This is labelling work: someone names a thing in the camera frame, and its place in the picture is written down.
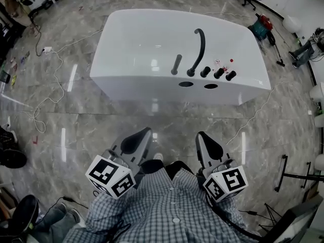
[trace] pants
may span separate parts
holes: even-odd
[[[299,60],[296,61],[297,67],[300,67],[301,65],[304,65],[305,63],[307,63],[307,61],[314,54],[314,49],[313,49],[310,41],[306,42],[305,45],[301,46],[299,49],[297,49],[293,52],[293,54],[296,58],[299,55],[301,55],[302,53],[303,53],[303,55],[301,57],[299,57]]]
[[[61,243],[75,224],[73,214],[67,213],[62,206],[55,205],[35,226],[30,235],[40,243]]]
[[[155,172],[159,171],[161,168],[164,168],[164,165],[163,165],[163,162],[159,159],[149,160],[149,161],[144,162],[141,165],[141,169],[144,174],[155,173]],[[176,173],[181,168],[183,168],[193,174],[193,172],[190,170],[190,168],[182,161],[175,161],[172,164],[165,167],[166,172],[171,180],[174,178]]]

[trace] bathtub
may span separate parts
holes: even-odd
[[[188,76],[201,48],[197,29],[205,35],[205,53],[194,76]],[[177,58],[181,59],[178,67]],[[206,67],[211,71],[202,77]],[[219,68],[226,71],[216,79]],[[227,80],[232,71],[236,76]],[[215,17],[170,10],[112,13],[90,77],[112,100],[240,105],[271,89],[250,30]]]

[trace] plaid shirt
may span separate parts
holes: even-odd
[[[246,229],[233,199],[218,205]],[[184,169],[172,181],[164,168],[146,175],[118,200],[100,194],[90,206],[86,228],[70,230],[64,242],[106,242],[106,231],[120,220],[131,227],[116,242],[254,242],[211,210],[196,177]]]

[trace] tile floor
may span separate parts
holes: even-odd
[[[102,29],[109,14],[120,9],[223,11],[248,17],[211,16],[247,27],[256,21],[256,16],[250,6],[244,8],[241,3],[241,0],[61,0],[35,17],[42,27],[38,51],[44,46],[57,51]],[[239,209],[264,213],[267,202],[283,212],[300,203],[305,190],[300,189],[302,181],[285,178],[280,192],[274,192],[282,165],[281,155],[290,157],[288,171],[304,174],[306,162],[314,161],[320,152],[320,132],[314,127],[313,117],[307,115],[307,110],[316,110],[308,96],[312,88],[309,70],[307,67],[294,69],[287,54],[289,47],[298,47],[294,37],[285,31],[276,15],[261,6],[257,6],[257,12],[270,17],[287,42],[285,44],[278,33],[273,32],[285,68],[275,63],[276,54],[268,41],[261,46],[271,86],[278,82],[292,82],[294,86],[279,85],[269,103],[241,130],[229,148],[239,163],[242,158],[246,159],[244,168],[250,183],[236,197]],[[5,182],[13,181],[20,198],[27,194],[38,197],[42,208],[48,208],[63,195],[89,205],[94,198],[94,187],[84,173],[95,155],[109,148],[122,132],[151,127],[157,134],[151,154],[162,152],[166,162],[180,159],[197,171],[199,164],[194,142],[197,132],[206,131],[227,142],[267,100],[268,93],[240,106],[161,102],[158,109],[150,102],[112,101],[89,77],[99,39],[100,33],[59,53],[64,64],[57,78],[65,96],[57,104],[47,100],[40,107],[37,119],[47,125],[44,134],[39,133],[33,120],[20,111],[32,114],[46,97],[55,100],[61,97],[62,91],[53,76],[60,61],[55,54],[37,57],[37,38],[28,31],[8,54],[8,59],[16,57],[19,60],[30,51],[24,64],[19,64],[15,85],[2,85],[0,96],[0,124],[7,123],[10,116],[28,163],[18,170],[0,167],[0,175]],[[71,78],[74,65],[77,69]],[[252,228],[262,222],[255,217],[246,219]]]

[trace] black monitor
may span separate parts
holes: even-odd
[[[322,201],[323,198],[317,195],[311,200],[289,209],[259,243],[300,242]]]

